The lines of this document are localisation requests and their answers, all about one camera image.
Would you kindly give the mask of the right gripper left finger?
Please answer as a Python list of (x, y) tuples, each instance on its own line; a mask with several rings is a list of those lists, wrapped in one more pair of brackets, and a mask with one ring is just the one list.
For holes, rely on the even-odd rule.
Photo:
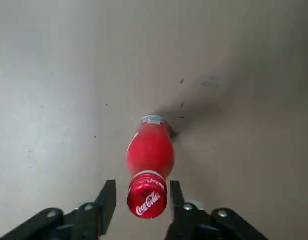
[(49, 207), (0, 237), (0, 240), (98, 240), (105, 235), (116, 207), (116, 181), (105, 182), (94, 201), (71, 212)]

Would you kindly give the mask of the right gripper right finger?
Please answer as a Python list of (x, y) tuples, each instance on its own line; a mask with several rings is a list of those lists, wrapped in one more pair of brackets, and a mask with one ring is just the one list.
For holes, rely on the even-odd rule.
[(230, 208), (216, 208), (211, 213), (185, 201), (180, 182), (170, 181), (173, 220), (169, 225), (171, 240), (266, 240), (260, 231)]

